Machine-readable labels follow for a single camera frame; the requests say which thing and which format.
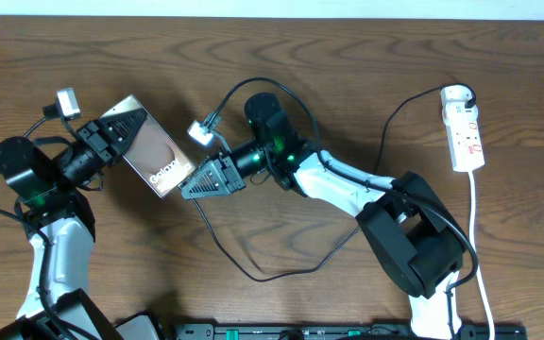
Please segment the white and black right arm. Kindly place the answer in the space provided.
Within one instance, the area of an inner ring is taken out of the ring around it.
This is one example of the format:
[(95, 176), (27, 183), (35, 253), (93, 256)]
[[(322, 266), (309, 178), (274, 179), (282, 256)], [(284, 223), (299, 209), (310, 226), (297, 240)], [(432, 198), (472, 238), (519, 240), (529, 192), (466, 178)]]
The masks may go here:
[(414, 173), (380, 177), (338, 161), (298, 135), (273, 93), (251, 96), (244, 113), (252, 139), (207, 158), (181, 184), (182, 197), (230, 196), (267, 171), (283, 190), (333, 205), (355, 218), (386, 275), (408, 295), (413, 333), (455, 338), (462, 322), (454, 290), (470, 244), (430, 185)]

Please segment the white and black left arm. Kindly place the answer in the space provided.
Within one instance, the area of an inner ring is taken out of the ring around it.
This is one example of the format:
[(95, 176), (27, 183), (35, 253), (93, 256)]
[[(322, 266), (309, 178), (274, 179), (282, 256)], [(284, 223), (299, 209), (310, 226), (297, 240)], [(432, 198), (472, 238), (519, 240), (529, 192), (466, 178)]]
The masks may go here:
[(88, 296), (95, 218), (84, 196), (128, 151), (148, 113), (144, 109), (104, 115), (74, 134), (55, 158), (41, 148), (62, 137), (0, 143), (0, 175), (17, 193), (13, 218), (34, 251), (30, 285), (14, 322), (0, 339), (162, 339), (149, 312), (110, 322)]

